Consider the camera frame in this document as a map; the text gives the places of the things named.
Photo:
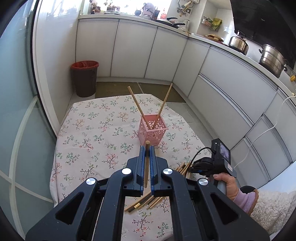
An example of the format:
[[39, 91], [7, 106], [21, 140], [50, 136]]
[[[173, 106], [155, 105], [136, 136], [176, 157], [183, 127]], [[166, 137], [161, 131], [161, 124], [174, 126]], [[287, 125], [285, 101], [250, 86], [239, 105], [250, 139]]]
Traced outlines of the pink and cream sleeve forearm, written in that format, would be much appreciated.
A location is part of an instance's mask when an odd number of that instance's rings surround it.
[[235, 186], [226, 194], [270, 235], [284, 227], [295, 209], [295, 191], [286, 193], [255, 189], [246, 194]]

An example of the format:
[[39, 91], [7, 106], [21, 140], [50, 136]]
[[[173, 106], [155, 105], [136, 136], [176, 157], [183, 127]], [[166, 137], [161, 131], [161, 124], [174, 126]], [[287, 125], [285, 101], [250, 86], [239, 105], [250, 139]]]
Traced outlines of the right hand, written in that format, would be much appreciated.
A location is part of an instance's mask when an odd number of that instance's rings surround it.
[[235, 178], [230, 176], [227, 173], [220, 173], [214, 174], [213, 176], [209, 177], [208, 180], [210, 182], [216, 181], [223, 181], [226, 183], [226, 196], [231, 199], [232, 201], [235, 199], [239, 192], [239, 188], [236, 184]]

